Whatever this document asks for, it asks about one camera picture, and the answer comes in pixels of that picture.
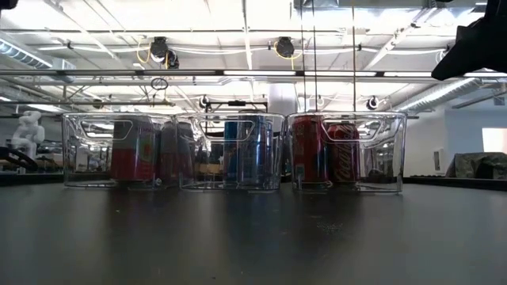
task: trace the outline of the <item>desk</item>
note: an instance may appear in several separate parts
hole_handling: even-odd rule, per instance
[[[507,192],[0,188],[1,284],[506,284]]]

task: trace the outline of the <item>blue soda can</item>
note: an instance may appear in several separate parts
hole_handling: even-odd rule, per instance
[[[273,123],[265,116],[244,115],[238,120],[239,136],[246,138],[238,142],[238,182],[262,188],[271,173],[273,147]]]
[[[223,128],[223,181],[238,182],[238,122],[225,122]]]

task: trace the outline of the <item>clear plastic bin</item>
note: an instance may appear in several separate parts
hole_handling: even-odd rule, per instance
[[[271,192],[280,187],[282,115],[184,114],[176,121],[182,189]]]
[[[292,187],[304,192],[400,192],[406,114],[310,112],[288,117]]]
[[[66,186],[150,190],[177,181],[171,116],[67,113],[62,129]]]

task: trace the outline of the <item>white robot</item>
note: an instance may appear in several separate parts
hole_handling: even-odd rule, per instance
[[[24,146],[26,155],[32,160],[36,158],[37,143],[44,141],[44,128],[38,122],[40,117],[38,111],[25,111],[19,118],[19,126],[11,139],[13,148]]]

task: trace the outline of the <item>black table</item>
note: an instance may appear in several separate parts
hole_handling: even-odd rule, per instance
[[[506,284],[507,193],[0,188],[1,284]]]

